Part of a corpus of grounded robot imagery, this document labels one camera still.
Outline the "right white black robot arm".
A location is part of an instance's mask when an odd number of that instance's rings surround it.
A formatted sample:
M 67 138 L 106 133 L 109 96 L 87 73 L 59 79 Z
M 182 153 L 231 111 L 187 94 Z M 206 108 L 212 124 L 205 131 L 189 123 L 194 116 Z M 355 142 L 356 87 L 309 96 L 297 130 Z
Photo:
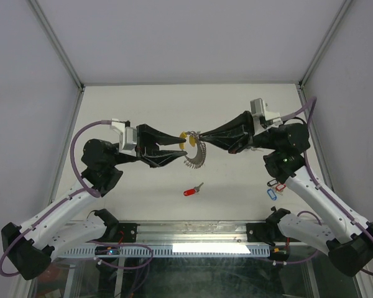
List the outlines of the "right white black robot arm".
M 312 171 L 306 159 L 309 137 L 306 122 L 263 125 L 260 117 L 248 111 L 199 135 L 201 141 L 230 154 L 247 148 L 270 149 L 263 157 L 268 174 L 302 198 L 326 225 L 280 209 L 267 217 L 266 235 L 306 243 L 326 254 L 341 273 L 353 277 L 373 259 L 373 221 L 352 210 Z

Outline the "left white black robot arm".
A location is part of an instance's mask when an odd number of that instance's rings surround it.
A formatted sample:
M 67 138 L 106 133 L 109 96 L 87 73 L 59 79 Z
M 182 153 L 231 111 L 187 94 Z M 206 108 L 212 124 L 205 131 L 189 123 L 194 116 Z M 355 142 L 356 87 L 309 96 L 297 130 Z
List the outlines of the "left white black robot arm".
M 119 136 L 117 143 L 91 139 L 85 143 L 81 158 L 86 168 L 80 172 L 75 162 L 75 145 L 88 129 L 106 125 Z M 3 255 L 0 275 L 7 277 L 2 266 L 8 259 L 17 269 L 13 274 L 26 281 L 40 276 L 63 252 L 86 242 L 111 241 L 116 238 L 119 221 L 106 209 L 93 211 L 82 223 L 67 227 L 80 211 L 107 195 L 119 182 L 123 172 L 117 165 L 141 161 L 150 168 L 168 165 L 185 156 L 181 150 L 161 150 L 162 146 L 182 145 L 186 140 L 152 128 L 147 124 L 131 127 L 128 121 L 99 120 L 81 128 L 70 145 L 70 162 L 75 183 L 46 208 L 29 220 L 12 222 L 1 230 Z

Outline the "metal keyring with yellow handle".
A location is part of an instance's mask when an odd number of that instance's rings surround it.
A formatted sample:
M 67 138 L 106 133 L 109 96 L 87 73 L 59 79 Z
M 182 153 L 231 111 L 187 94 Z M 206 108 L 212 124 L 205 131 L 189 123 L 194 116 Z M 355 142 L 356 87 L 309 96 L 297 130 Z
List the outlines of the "metal keyring with yellow handle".
M 192 169 L 201 168 L 206 161 L 206 143 L 200 140 L 199 131 L 187 131 L 180 134 L 180 138 L 188 140 L 189 144 L 196 149 L 196 154 L 193 157 L 185 155 L 184 164 Z

